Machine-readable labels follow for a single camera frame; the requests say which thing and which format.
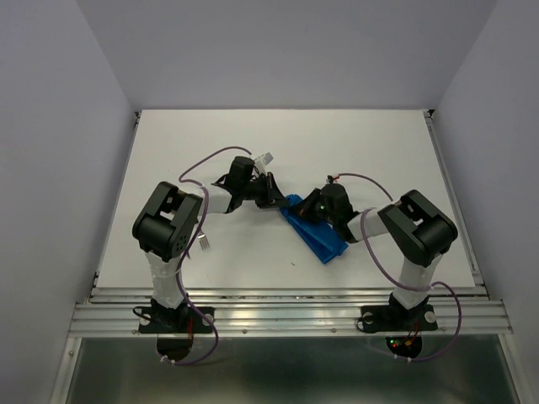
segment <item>screw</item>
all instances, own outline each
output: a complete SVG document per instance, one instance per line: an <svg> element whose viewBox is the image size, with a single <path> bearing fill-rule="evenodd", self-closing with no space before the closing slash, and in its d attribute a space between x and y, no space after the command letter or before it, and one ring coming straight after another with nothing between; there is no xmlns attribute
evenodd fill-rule
<svg viewBox="0 0 539 404"><path fill-rule="evenodd" d="M425 314L424 314L424 319L430 323L430 324L434 324L436 322L436 314L433 312L433 311L427 311Z"/></svg>
<svg viewBox="0 0 539 404"><path fill-rule="evenodd" d="M206 314L205 317L210 320L210 322L213 322L213 316L211 314ZM205 325L206 327L209 327L210 326L210 323L207 322L205 319L202 319L202 324Z"/></svg>
<svg viewBox="0 0 539 404"><path fill-rule="evenodd" d="M371 325L374 322L374 320L372 319L371 312L368 311L367 313L363 313L363 322L369 325Z"/></svg>

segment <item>black mounting bracket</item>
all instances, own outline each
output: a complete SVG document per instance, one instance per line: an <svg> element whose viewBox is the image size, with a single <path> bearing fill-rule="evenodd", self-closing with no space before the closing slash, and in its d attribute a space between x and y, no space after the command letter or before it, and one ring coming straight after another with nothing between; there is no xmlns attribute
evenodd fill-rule
<svg viewBox="0 0 539 404"><path fill-rule="evenodd" d="M407 332L414 326L419 327L419 331L436 331L435 309L427 304L427 296L423 302L414 308L405 309L394 297L389 297L389 305L385 306L362 306L361 318L357 327L360 331L368 334L376 332Z"/></svg>

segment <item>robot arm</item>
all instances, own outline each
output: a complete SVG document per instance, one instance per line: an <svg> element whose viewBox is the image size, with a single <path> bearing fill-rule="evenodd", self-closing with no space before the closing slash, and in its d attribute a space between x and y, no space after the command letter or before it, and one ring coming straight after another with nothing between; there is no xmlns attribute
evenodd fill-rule
<svg viewBox="0 0 539 404"><path fill-rule="evenodd" d="M244 200L254 200L260 209L287 206L273 174L266 166L273 157L266 153L254 160L236 157L227 174L206 187L207 214L231 213ZM183 301L176 281L179 260L189 245L198 217L204 211L202 188L186 193L161 182L153 191L132 229L152 272L152 309L161 322L167 322L168 310L176 310Z"/></svg>
<svg viewBox="0 0 539 404"><path fill-rule="evenodd" d="M394 282L379 265L396 288L388 306L362 309L363 317L371 318L364 323L366 332L402 331L421 322L421 315L432 310L427 306L430 283L436 266L458 232L454 223L419 191L409 191L398 201L360 214L352 208L344 187L330 177L327 185L314 189L290 209L311 223L326 221L346 242L357 243L389 233L399 246L403 253L399 281Z"/></svg>

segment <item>cable connector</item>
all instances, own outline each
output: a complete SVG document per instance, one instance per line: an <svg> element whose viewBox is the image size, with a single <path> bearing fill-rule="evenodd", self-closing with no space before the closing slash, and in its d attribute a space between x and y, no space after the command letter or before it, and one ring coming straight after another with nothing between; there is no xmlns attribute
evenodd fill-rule
<svg viewBox="0 0 539 404"><path fill-rule="evenodd" d="M265 153L254 159L254 167L259 171L259 174L266 174L266 166L273 161L271 153Z"/></svg>
<svg viewBox="0 0 539 404"><path fill-rule="evenodd" d="M326 177L326 183L336 183L340 176L336 174L330 174Z"/></svg>

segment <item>white table surface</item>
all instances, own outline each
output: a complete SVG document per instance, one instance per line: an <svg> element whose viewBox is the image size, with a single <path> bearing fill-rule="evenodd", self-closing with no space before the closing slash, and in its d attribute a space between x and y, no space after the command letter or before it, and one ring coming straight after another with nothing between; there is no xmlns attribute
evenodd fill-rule
<svg viewBox="0 0 539 404"><path fill-rule="evenodd" d="M306 197L330 173L355 172L382 183L394 199L418 189L452 220L449 196L421 111L387 110L145 110L122 185L100 266L99 288L149 288L148 263L131 227L160 181L177 183L192 164L224 146L244 146L256 157L271 152L283 194ZM212 183L241 151L226 151L190 174ZM387 203L375 186L342 179L356 210ZM204 231L211 249L198 242L184 265L187 288L384 288L363 243L323 265L277 210L254 202L229 215L210 215ZM403 256L390 236L372 239L376 254L397 277ZM434 279L473 287L459 237Z"/></svg>

